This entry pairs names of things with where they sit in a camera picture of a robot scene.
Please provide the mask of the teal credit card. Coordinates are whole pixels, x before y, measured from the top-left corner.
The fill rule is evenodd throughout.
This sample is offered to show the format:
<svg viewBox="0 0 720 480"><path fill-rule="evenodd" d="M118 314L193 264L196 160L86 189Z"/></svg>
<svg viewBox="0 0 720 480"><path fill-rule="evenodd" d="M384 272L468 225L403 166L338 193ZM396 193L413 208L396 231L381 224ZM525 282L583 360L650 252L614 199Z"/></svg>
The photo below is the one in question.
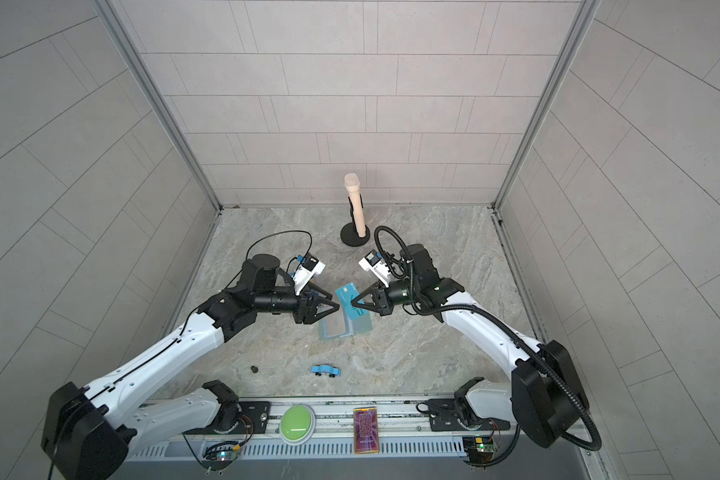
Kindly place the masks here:
<svg viewBox="0 0 720 480"><path fill-rule="evenodd" d="M352 304L352 301L359 295L359 291L353 282L337 288L335 290L335 294L341 305L341 311L345 321L351 322L363 317L366 314L364 309L358 308Z"/></svg>

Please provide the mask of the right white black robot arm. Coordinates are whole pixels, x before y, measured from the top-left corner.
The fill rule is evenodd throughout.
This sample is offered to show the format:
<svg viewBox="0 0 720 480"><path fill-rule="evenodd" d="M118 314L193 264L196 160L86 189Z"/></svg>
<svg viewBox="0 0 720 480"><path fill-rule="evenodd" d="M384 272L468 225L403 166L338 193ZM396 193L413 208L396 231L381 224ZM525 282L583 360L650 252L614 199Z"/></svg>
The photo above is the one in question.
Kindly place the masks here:
<svg viewBox="0 0 720 480"><path fill-rule="evenodd" d="M557 439L589 451L602 446L600 432L568 350L557 341L542 343L510 327L485 310L455 280L441 276L420 244L393 258L376 250L359 262L376 278L353 299L357 308L381 316L410 305L416 314L433 316L475 343L510 381L508 393L494 394L473 382L460 393L464 423L511 412L510 420L541 447Z"/></svg>

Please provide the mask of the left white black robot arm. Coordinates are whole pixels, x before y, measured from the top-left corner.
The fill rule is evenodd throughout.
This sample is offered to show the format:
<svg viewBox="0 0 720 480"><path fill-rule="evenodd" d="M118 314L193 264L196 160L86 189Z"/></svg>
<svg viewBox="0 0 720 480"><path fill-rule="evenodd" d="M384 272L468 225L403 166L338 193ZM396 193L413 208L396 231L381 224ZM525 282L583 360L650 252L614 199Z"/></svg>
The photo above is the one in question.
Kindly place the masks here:
<svg viewBox="0 0 720 480"><path fill-rule="evenodd" d="M243 262L240 277L197 307L166 337L112 372L79 387L69 382L49 398L41 447L50 470L65 479L107 479L142 449L195 429L225 434L241 426L252 436L256 423L221 381L204 383L179 398L147 404L185 367L230 341L260 313L289 314L311 325L339 310L331 293L313 284L324 270L305 255L287 273L277 257L257 254Z"/></svg>

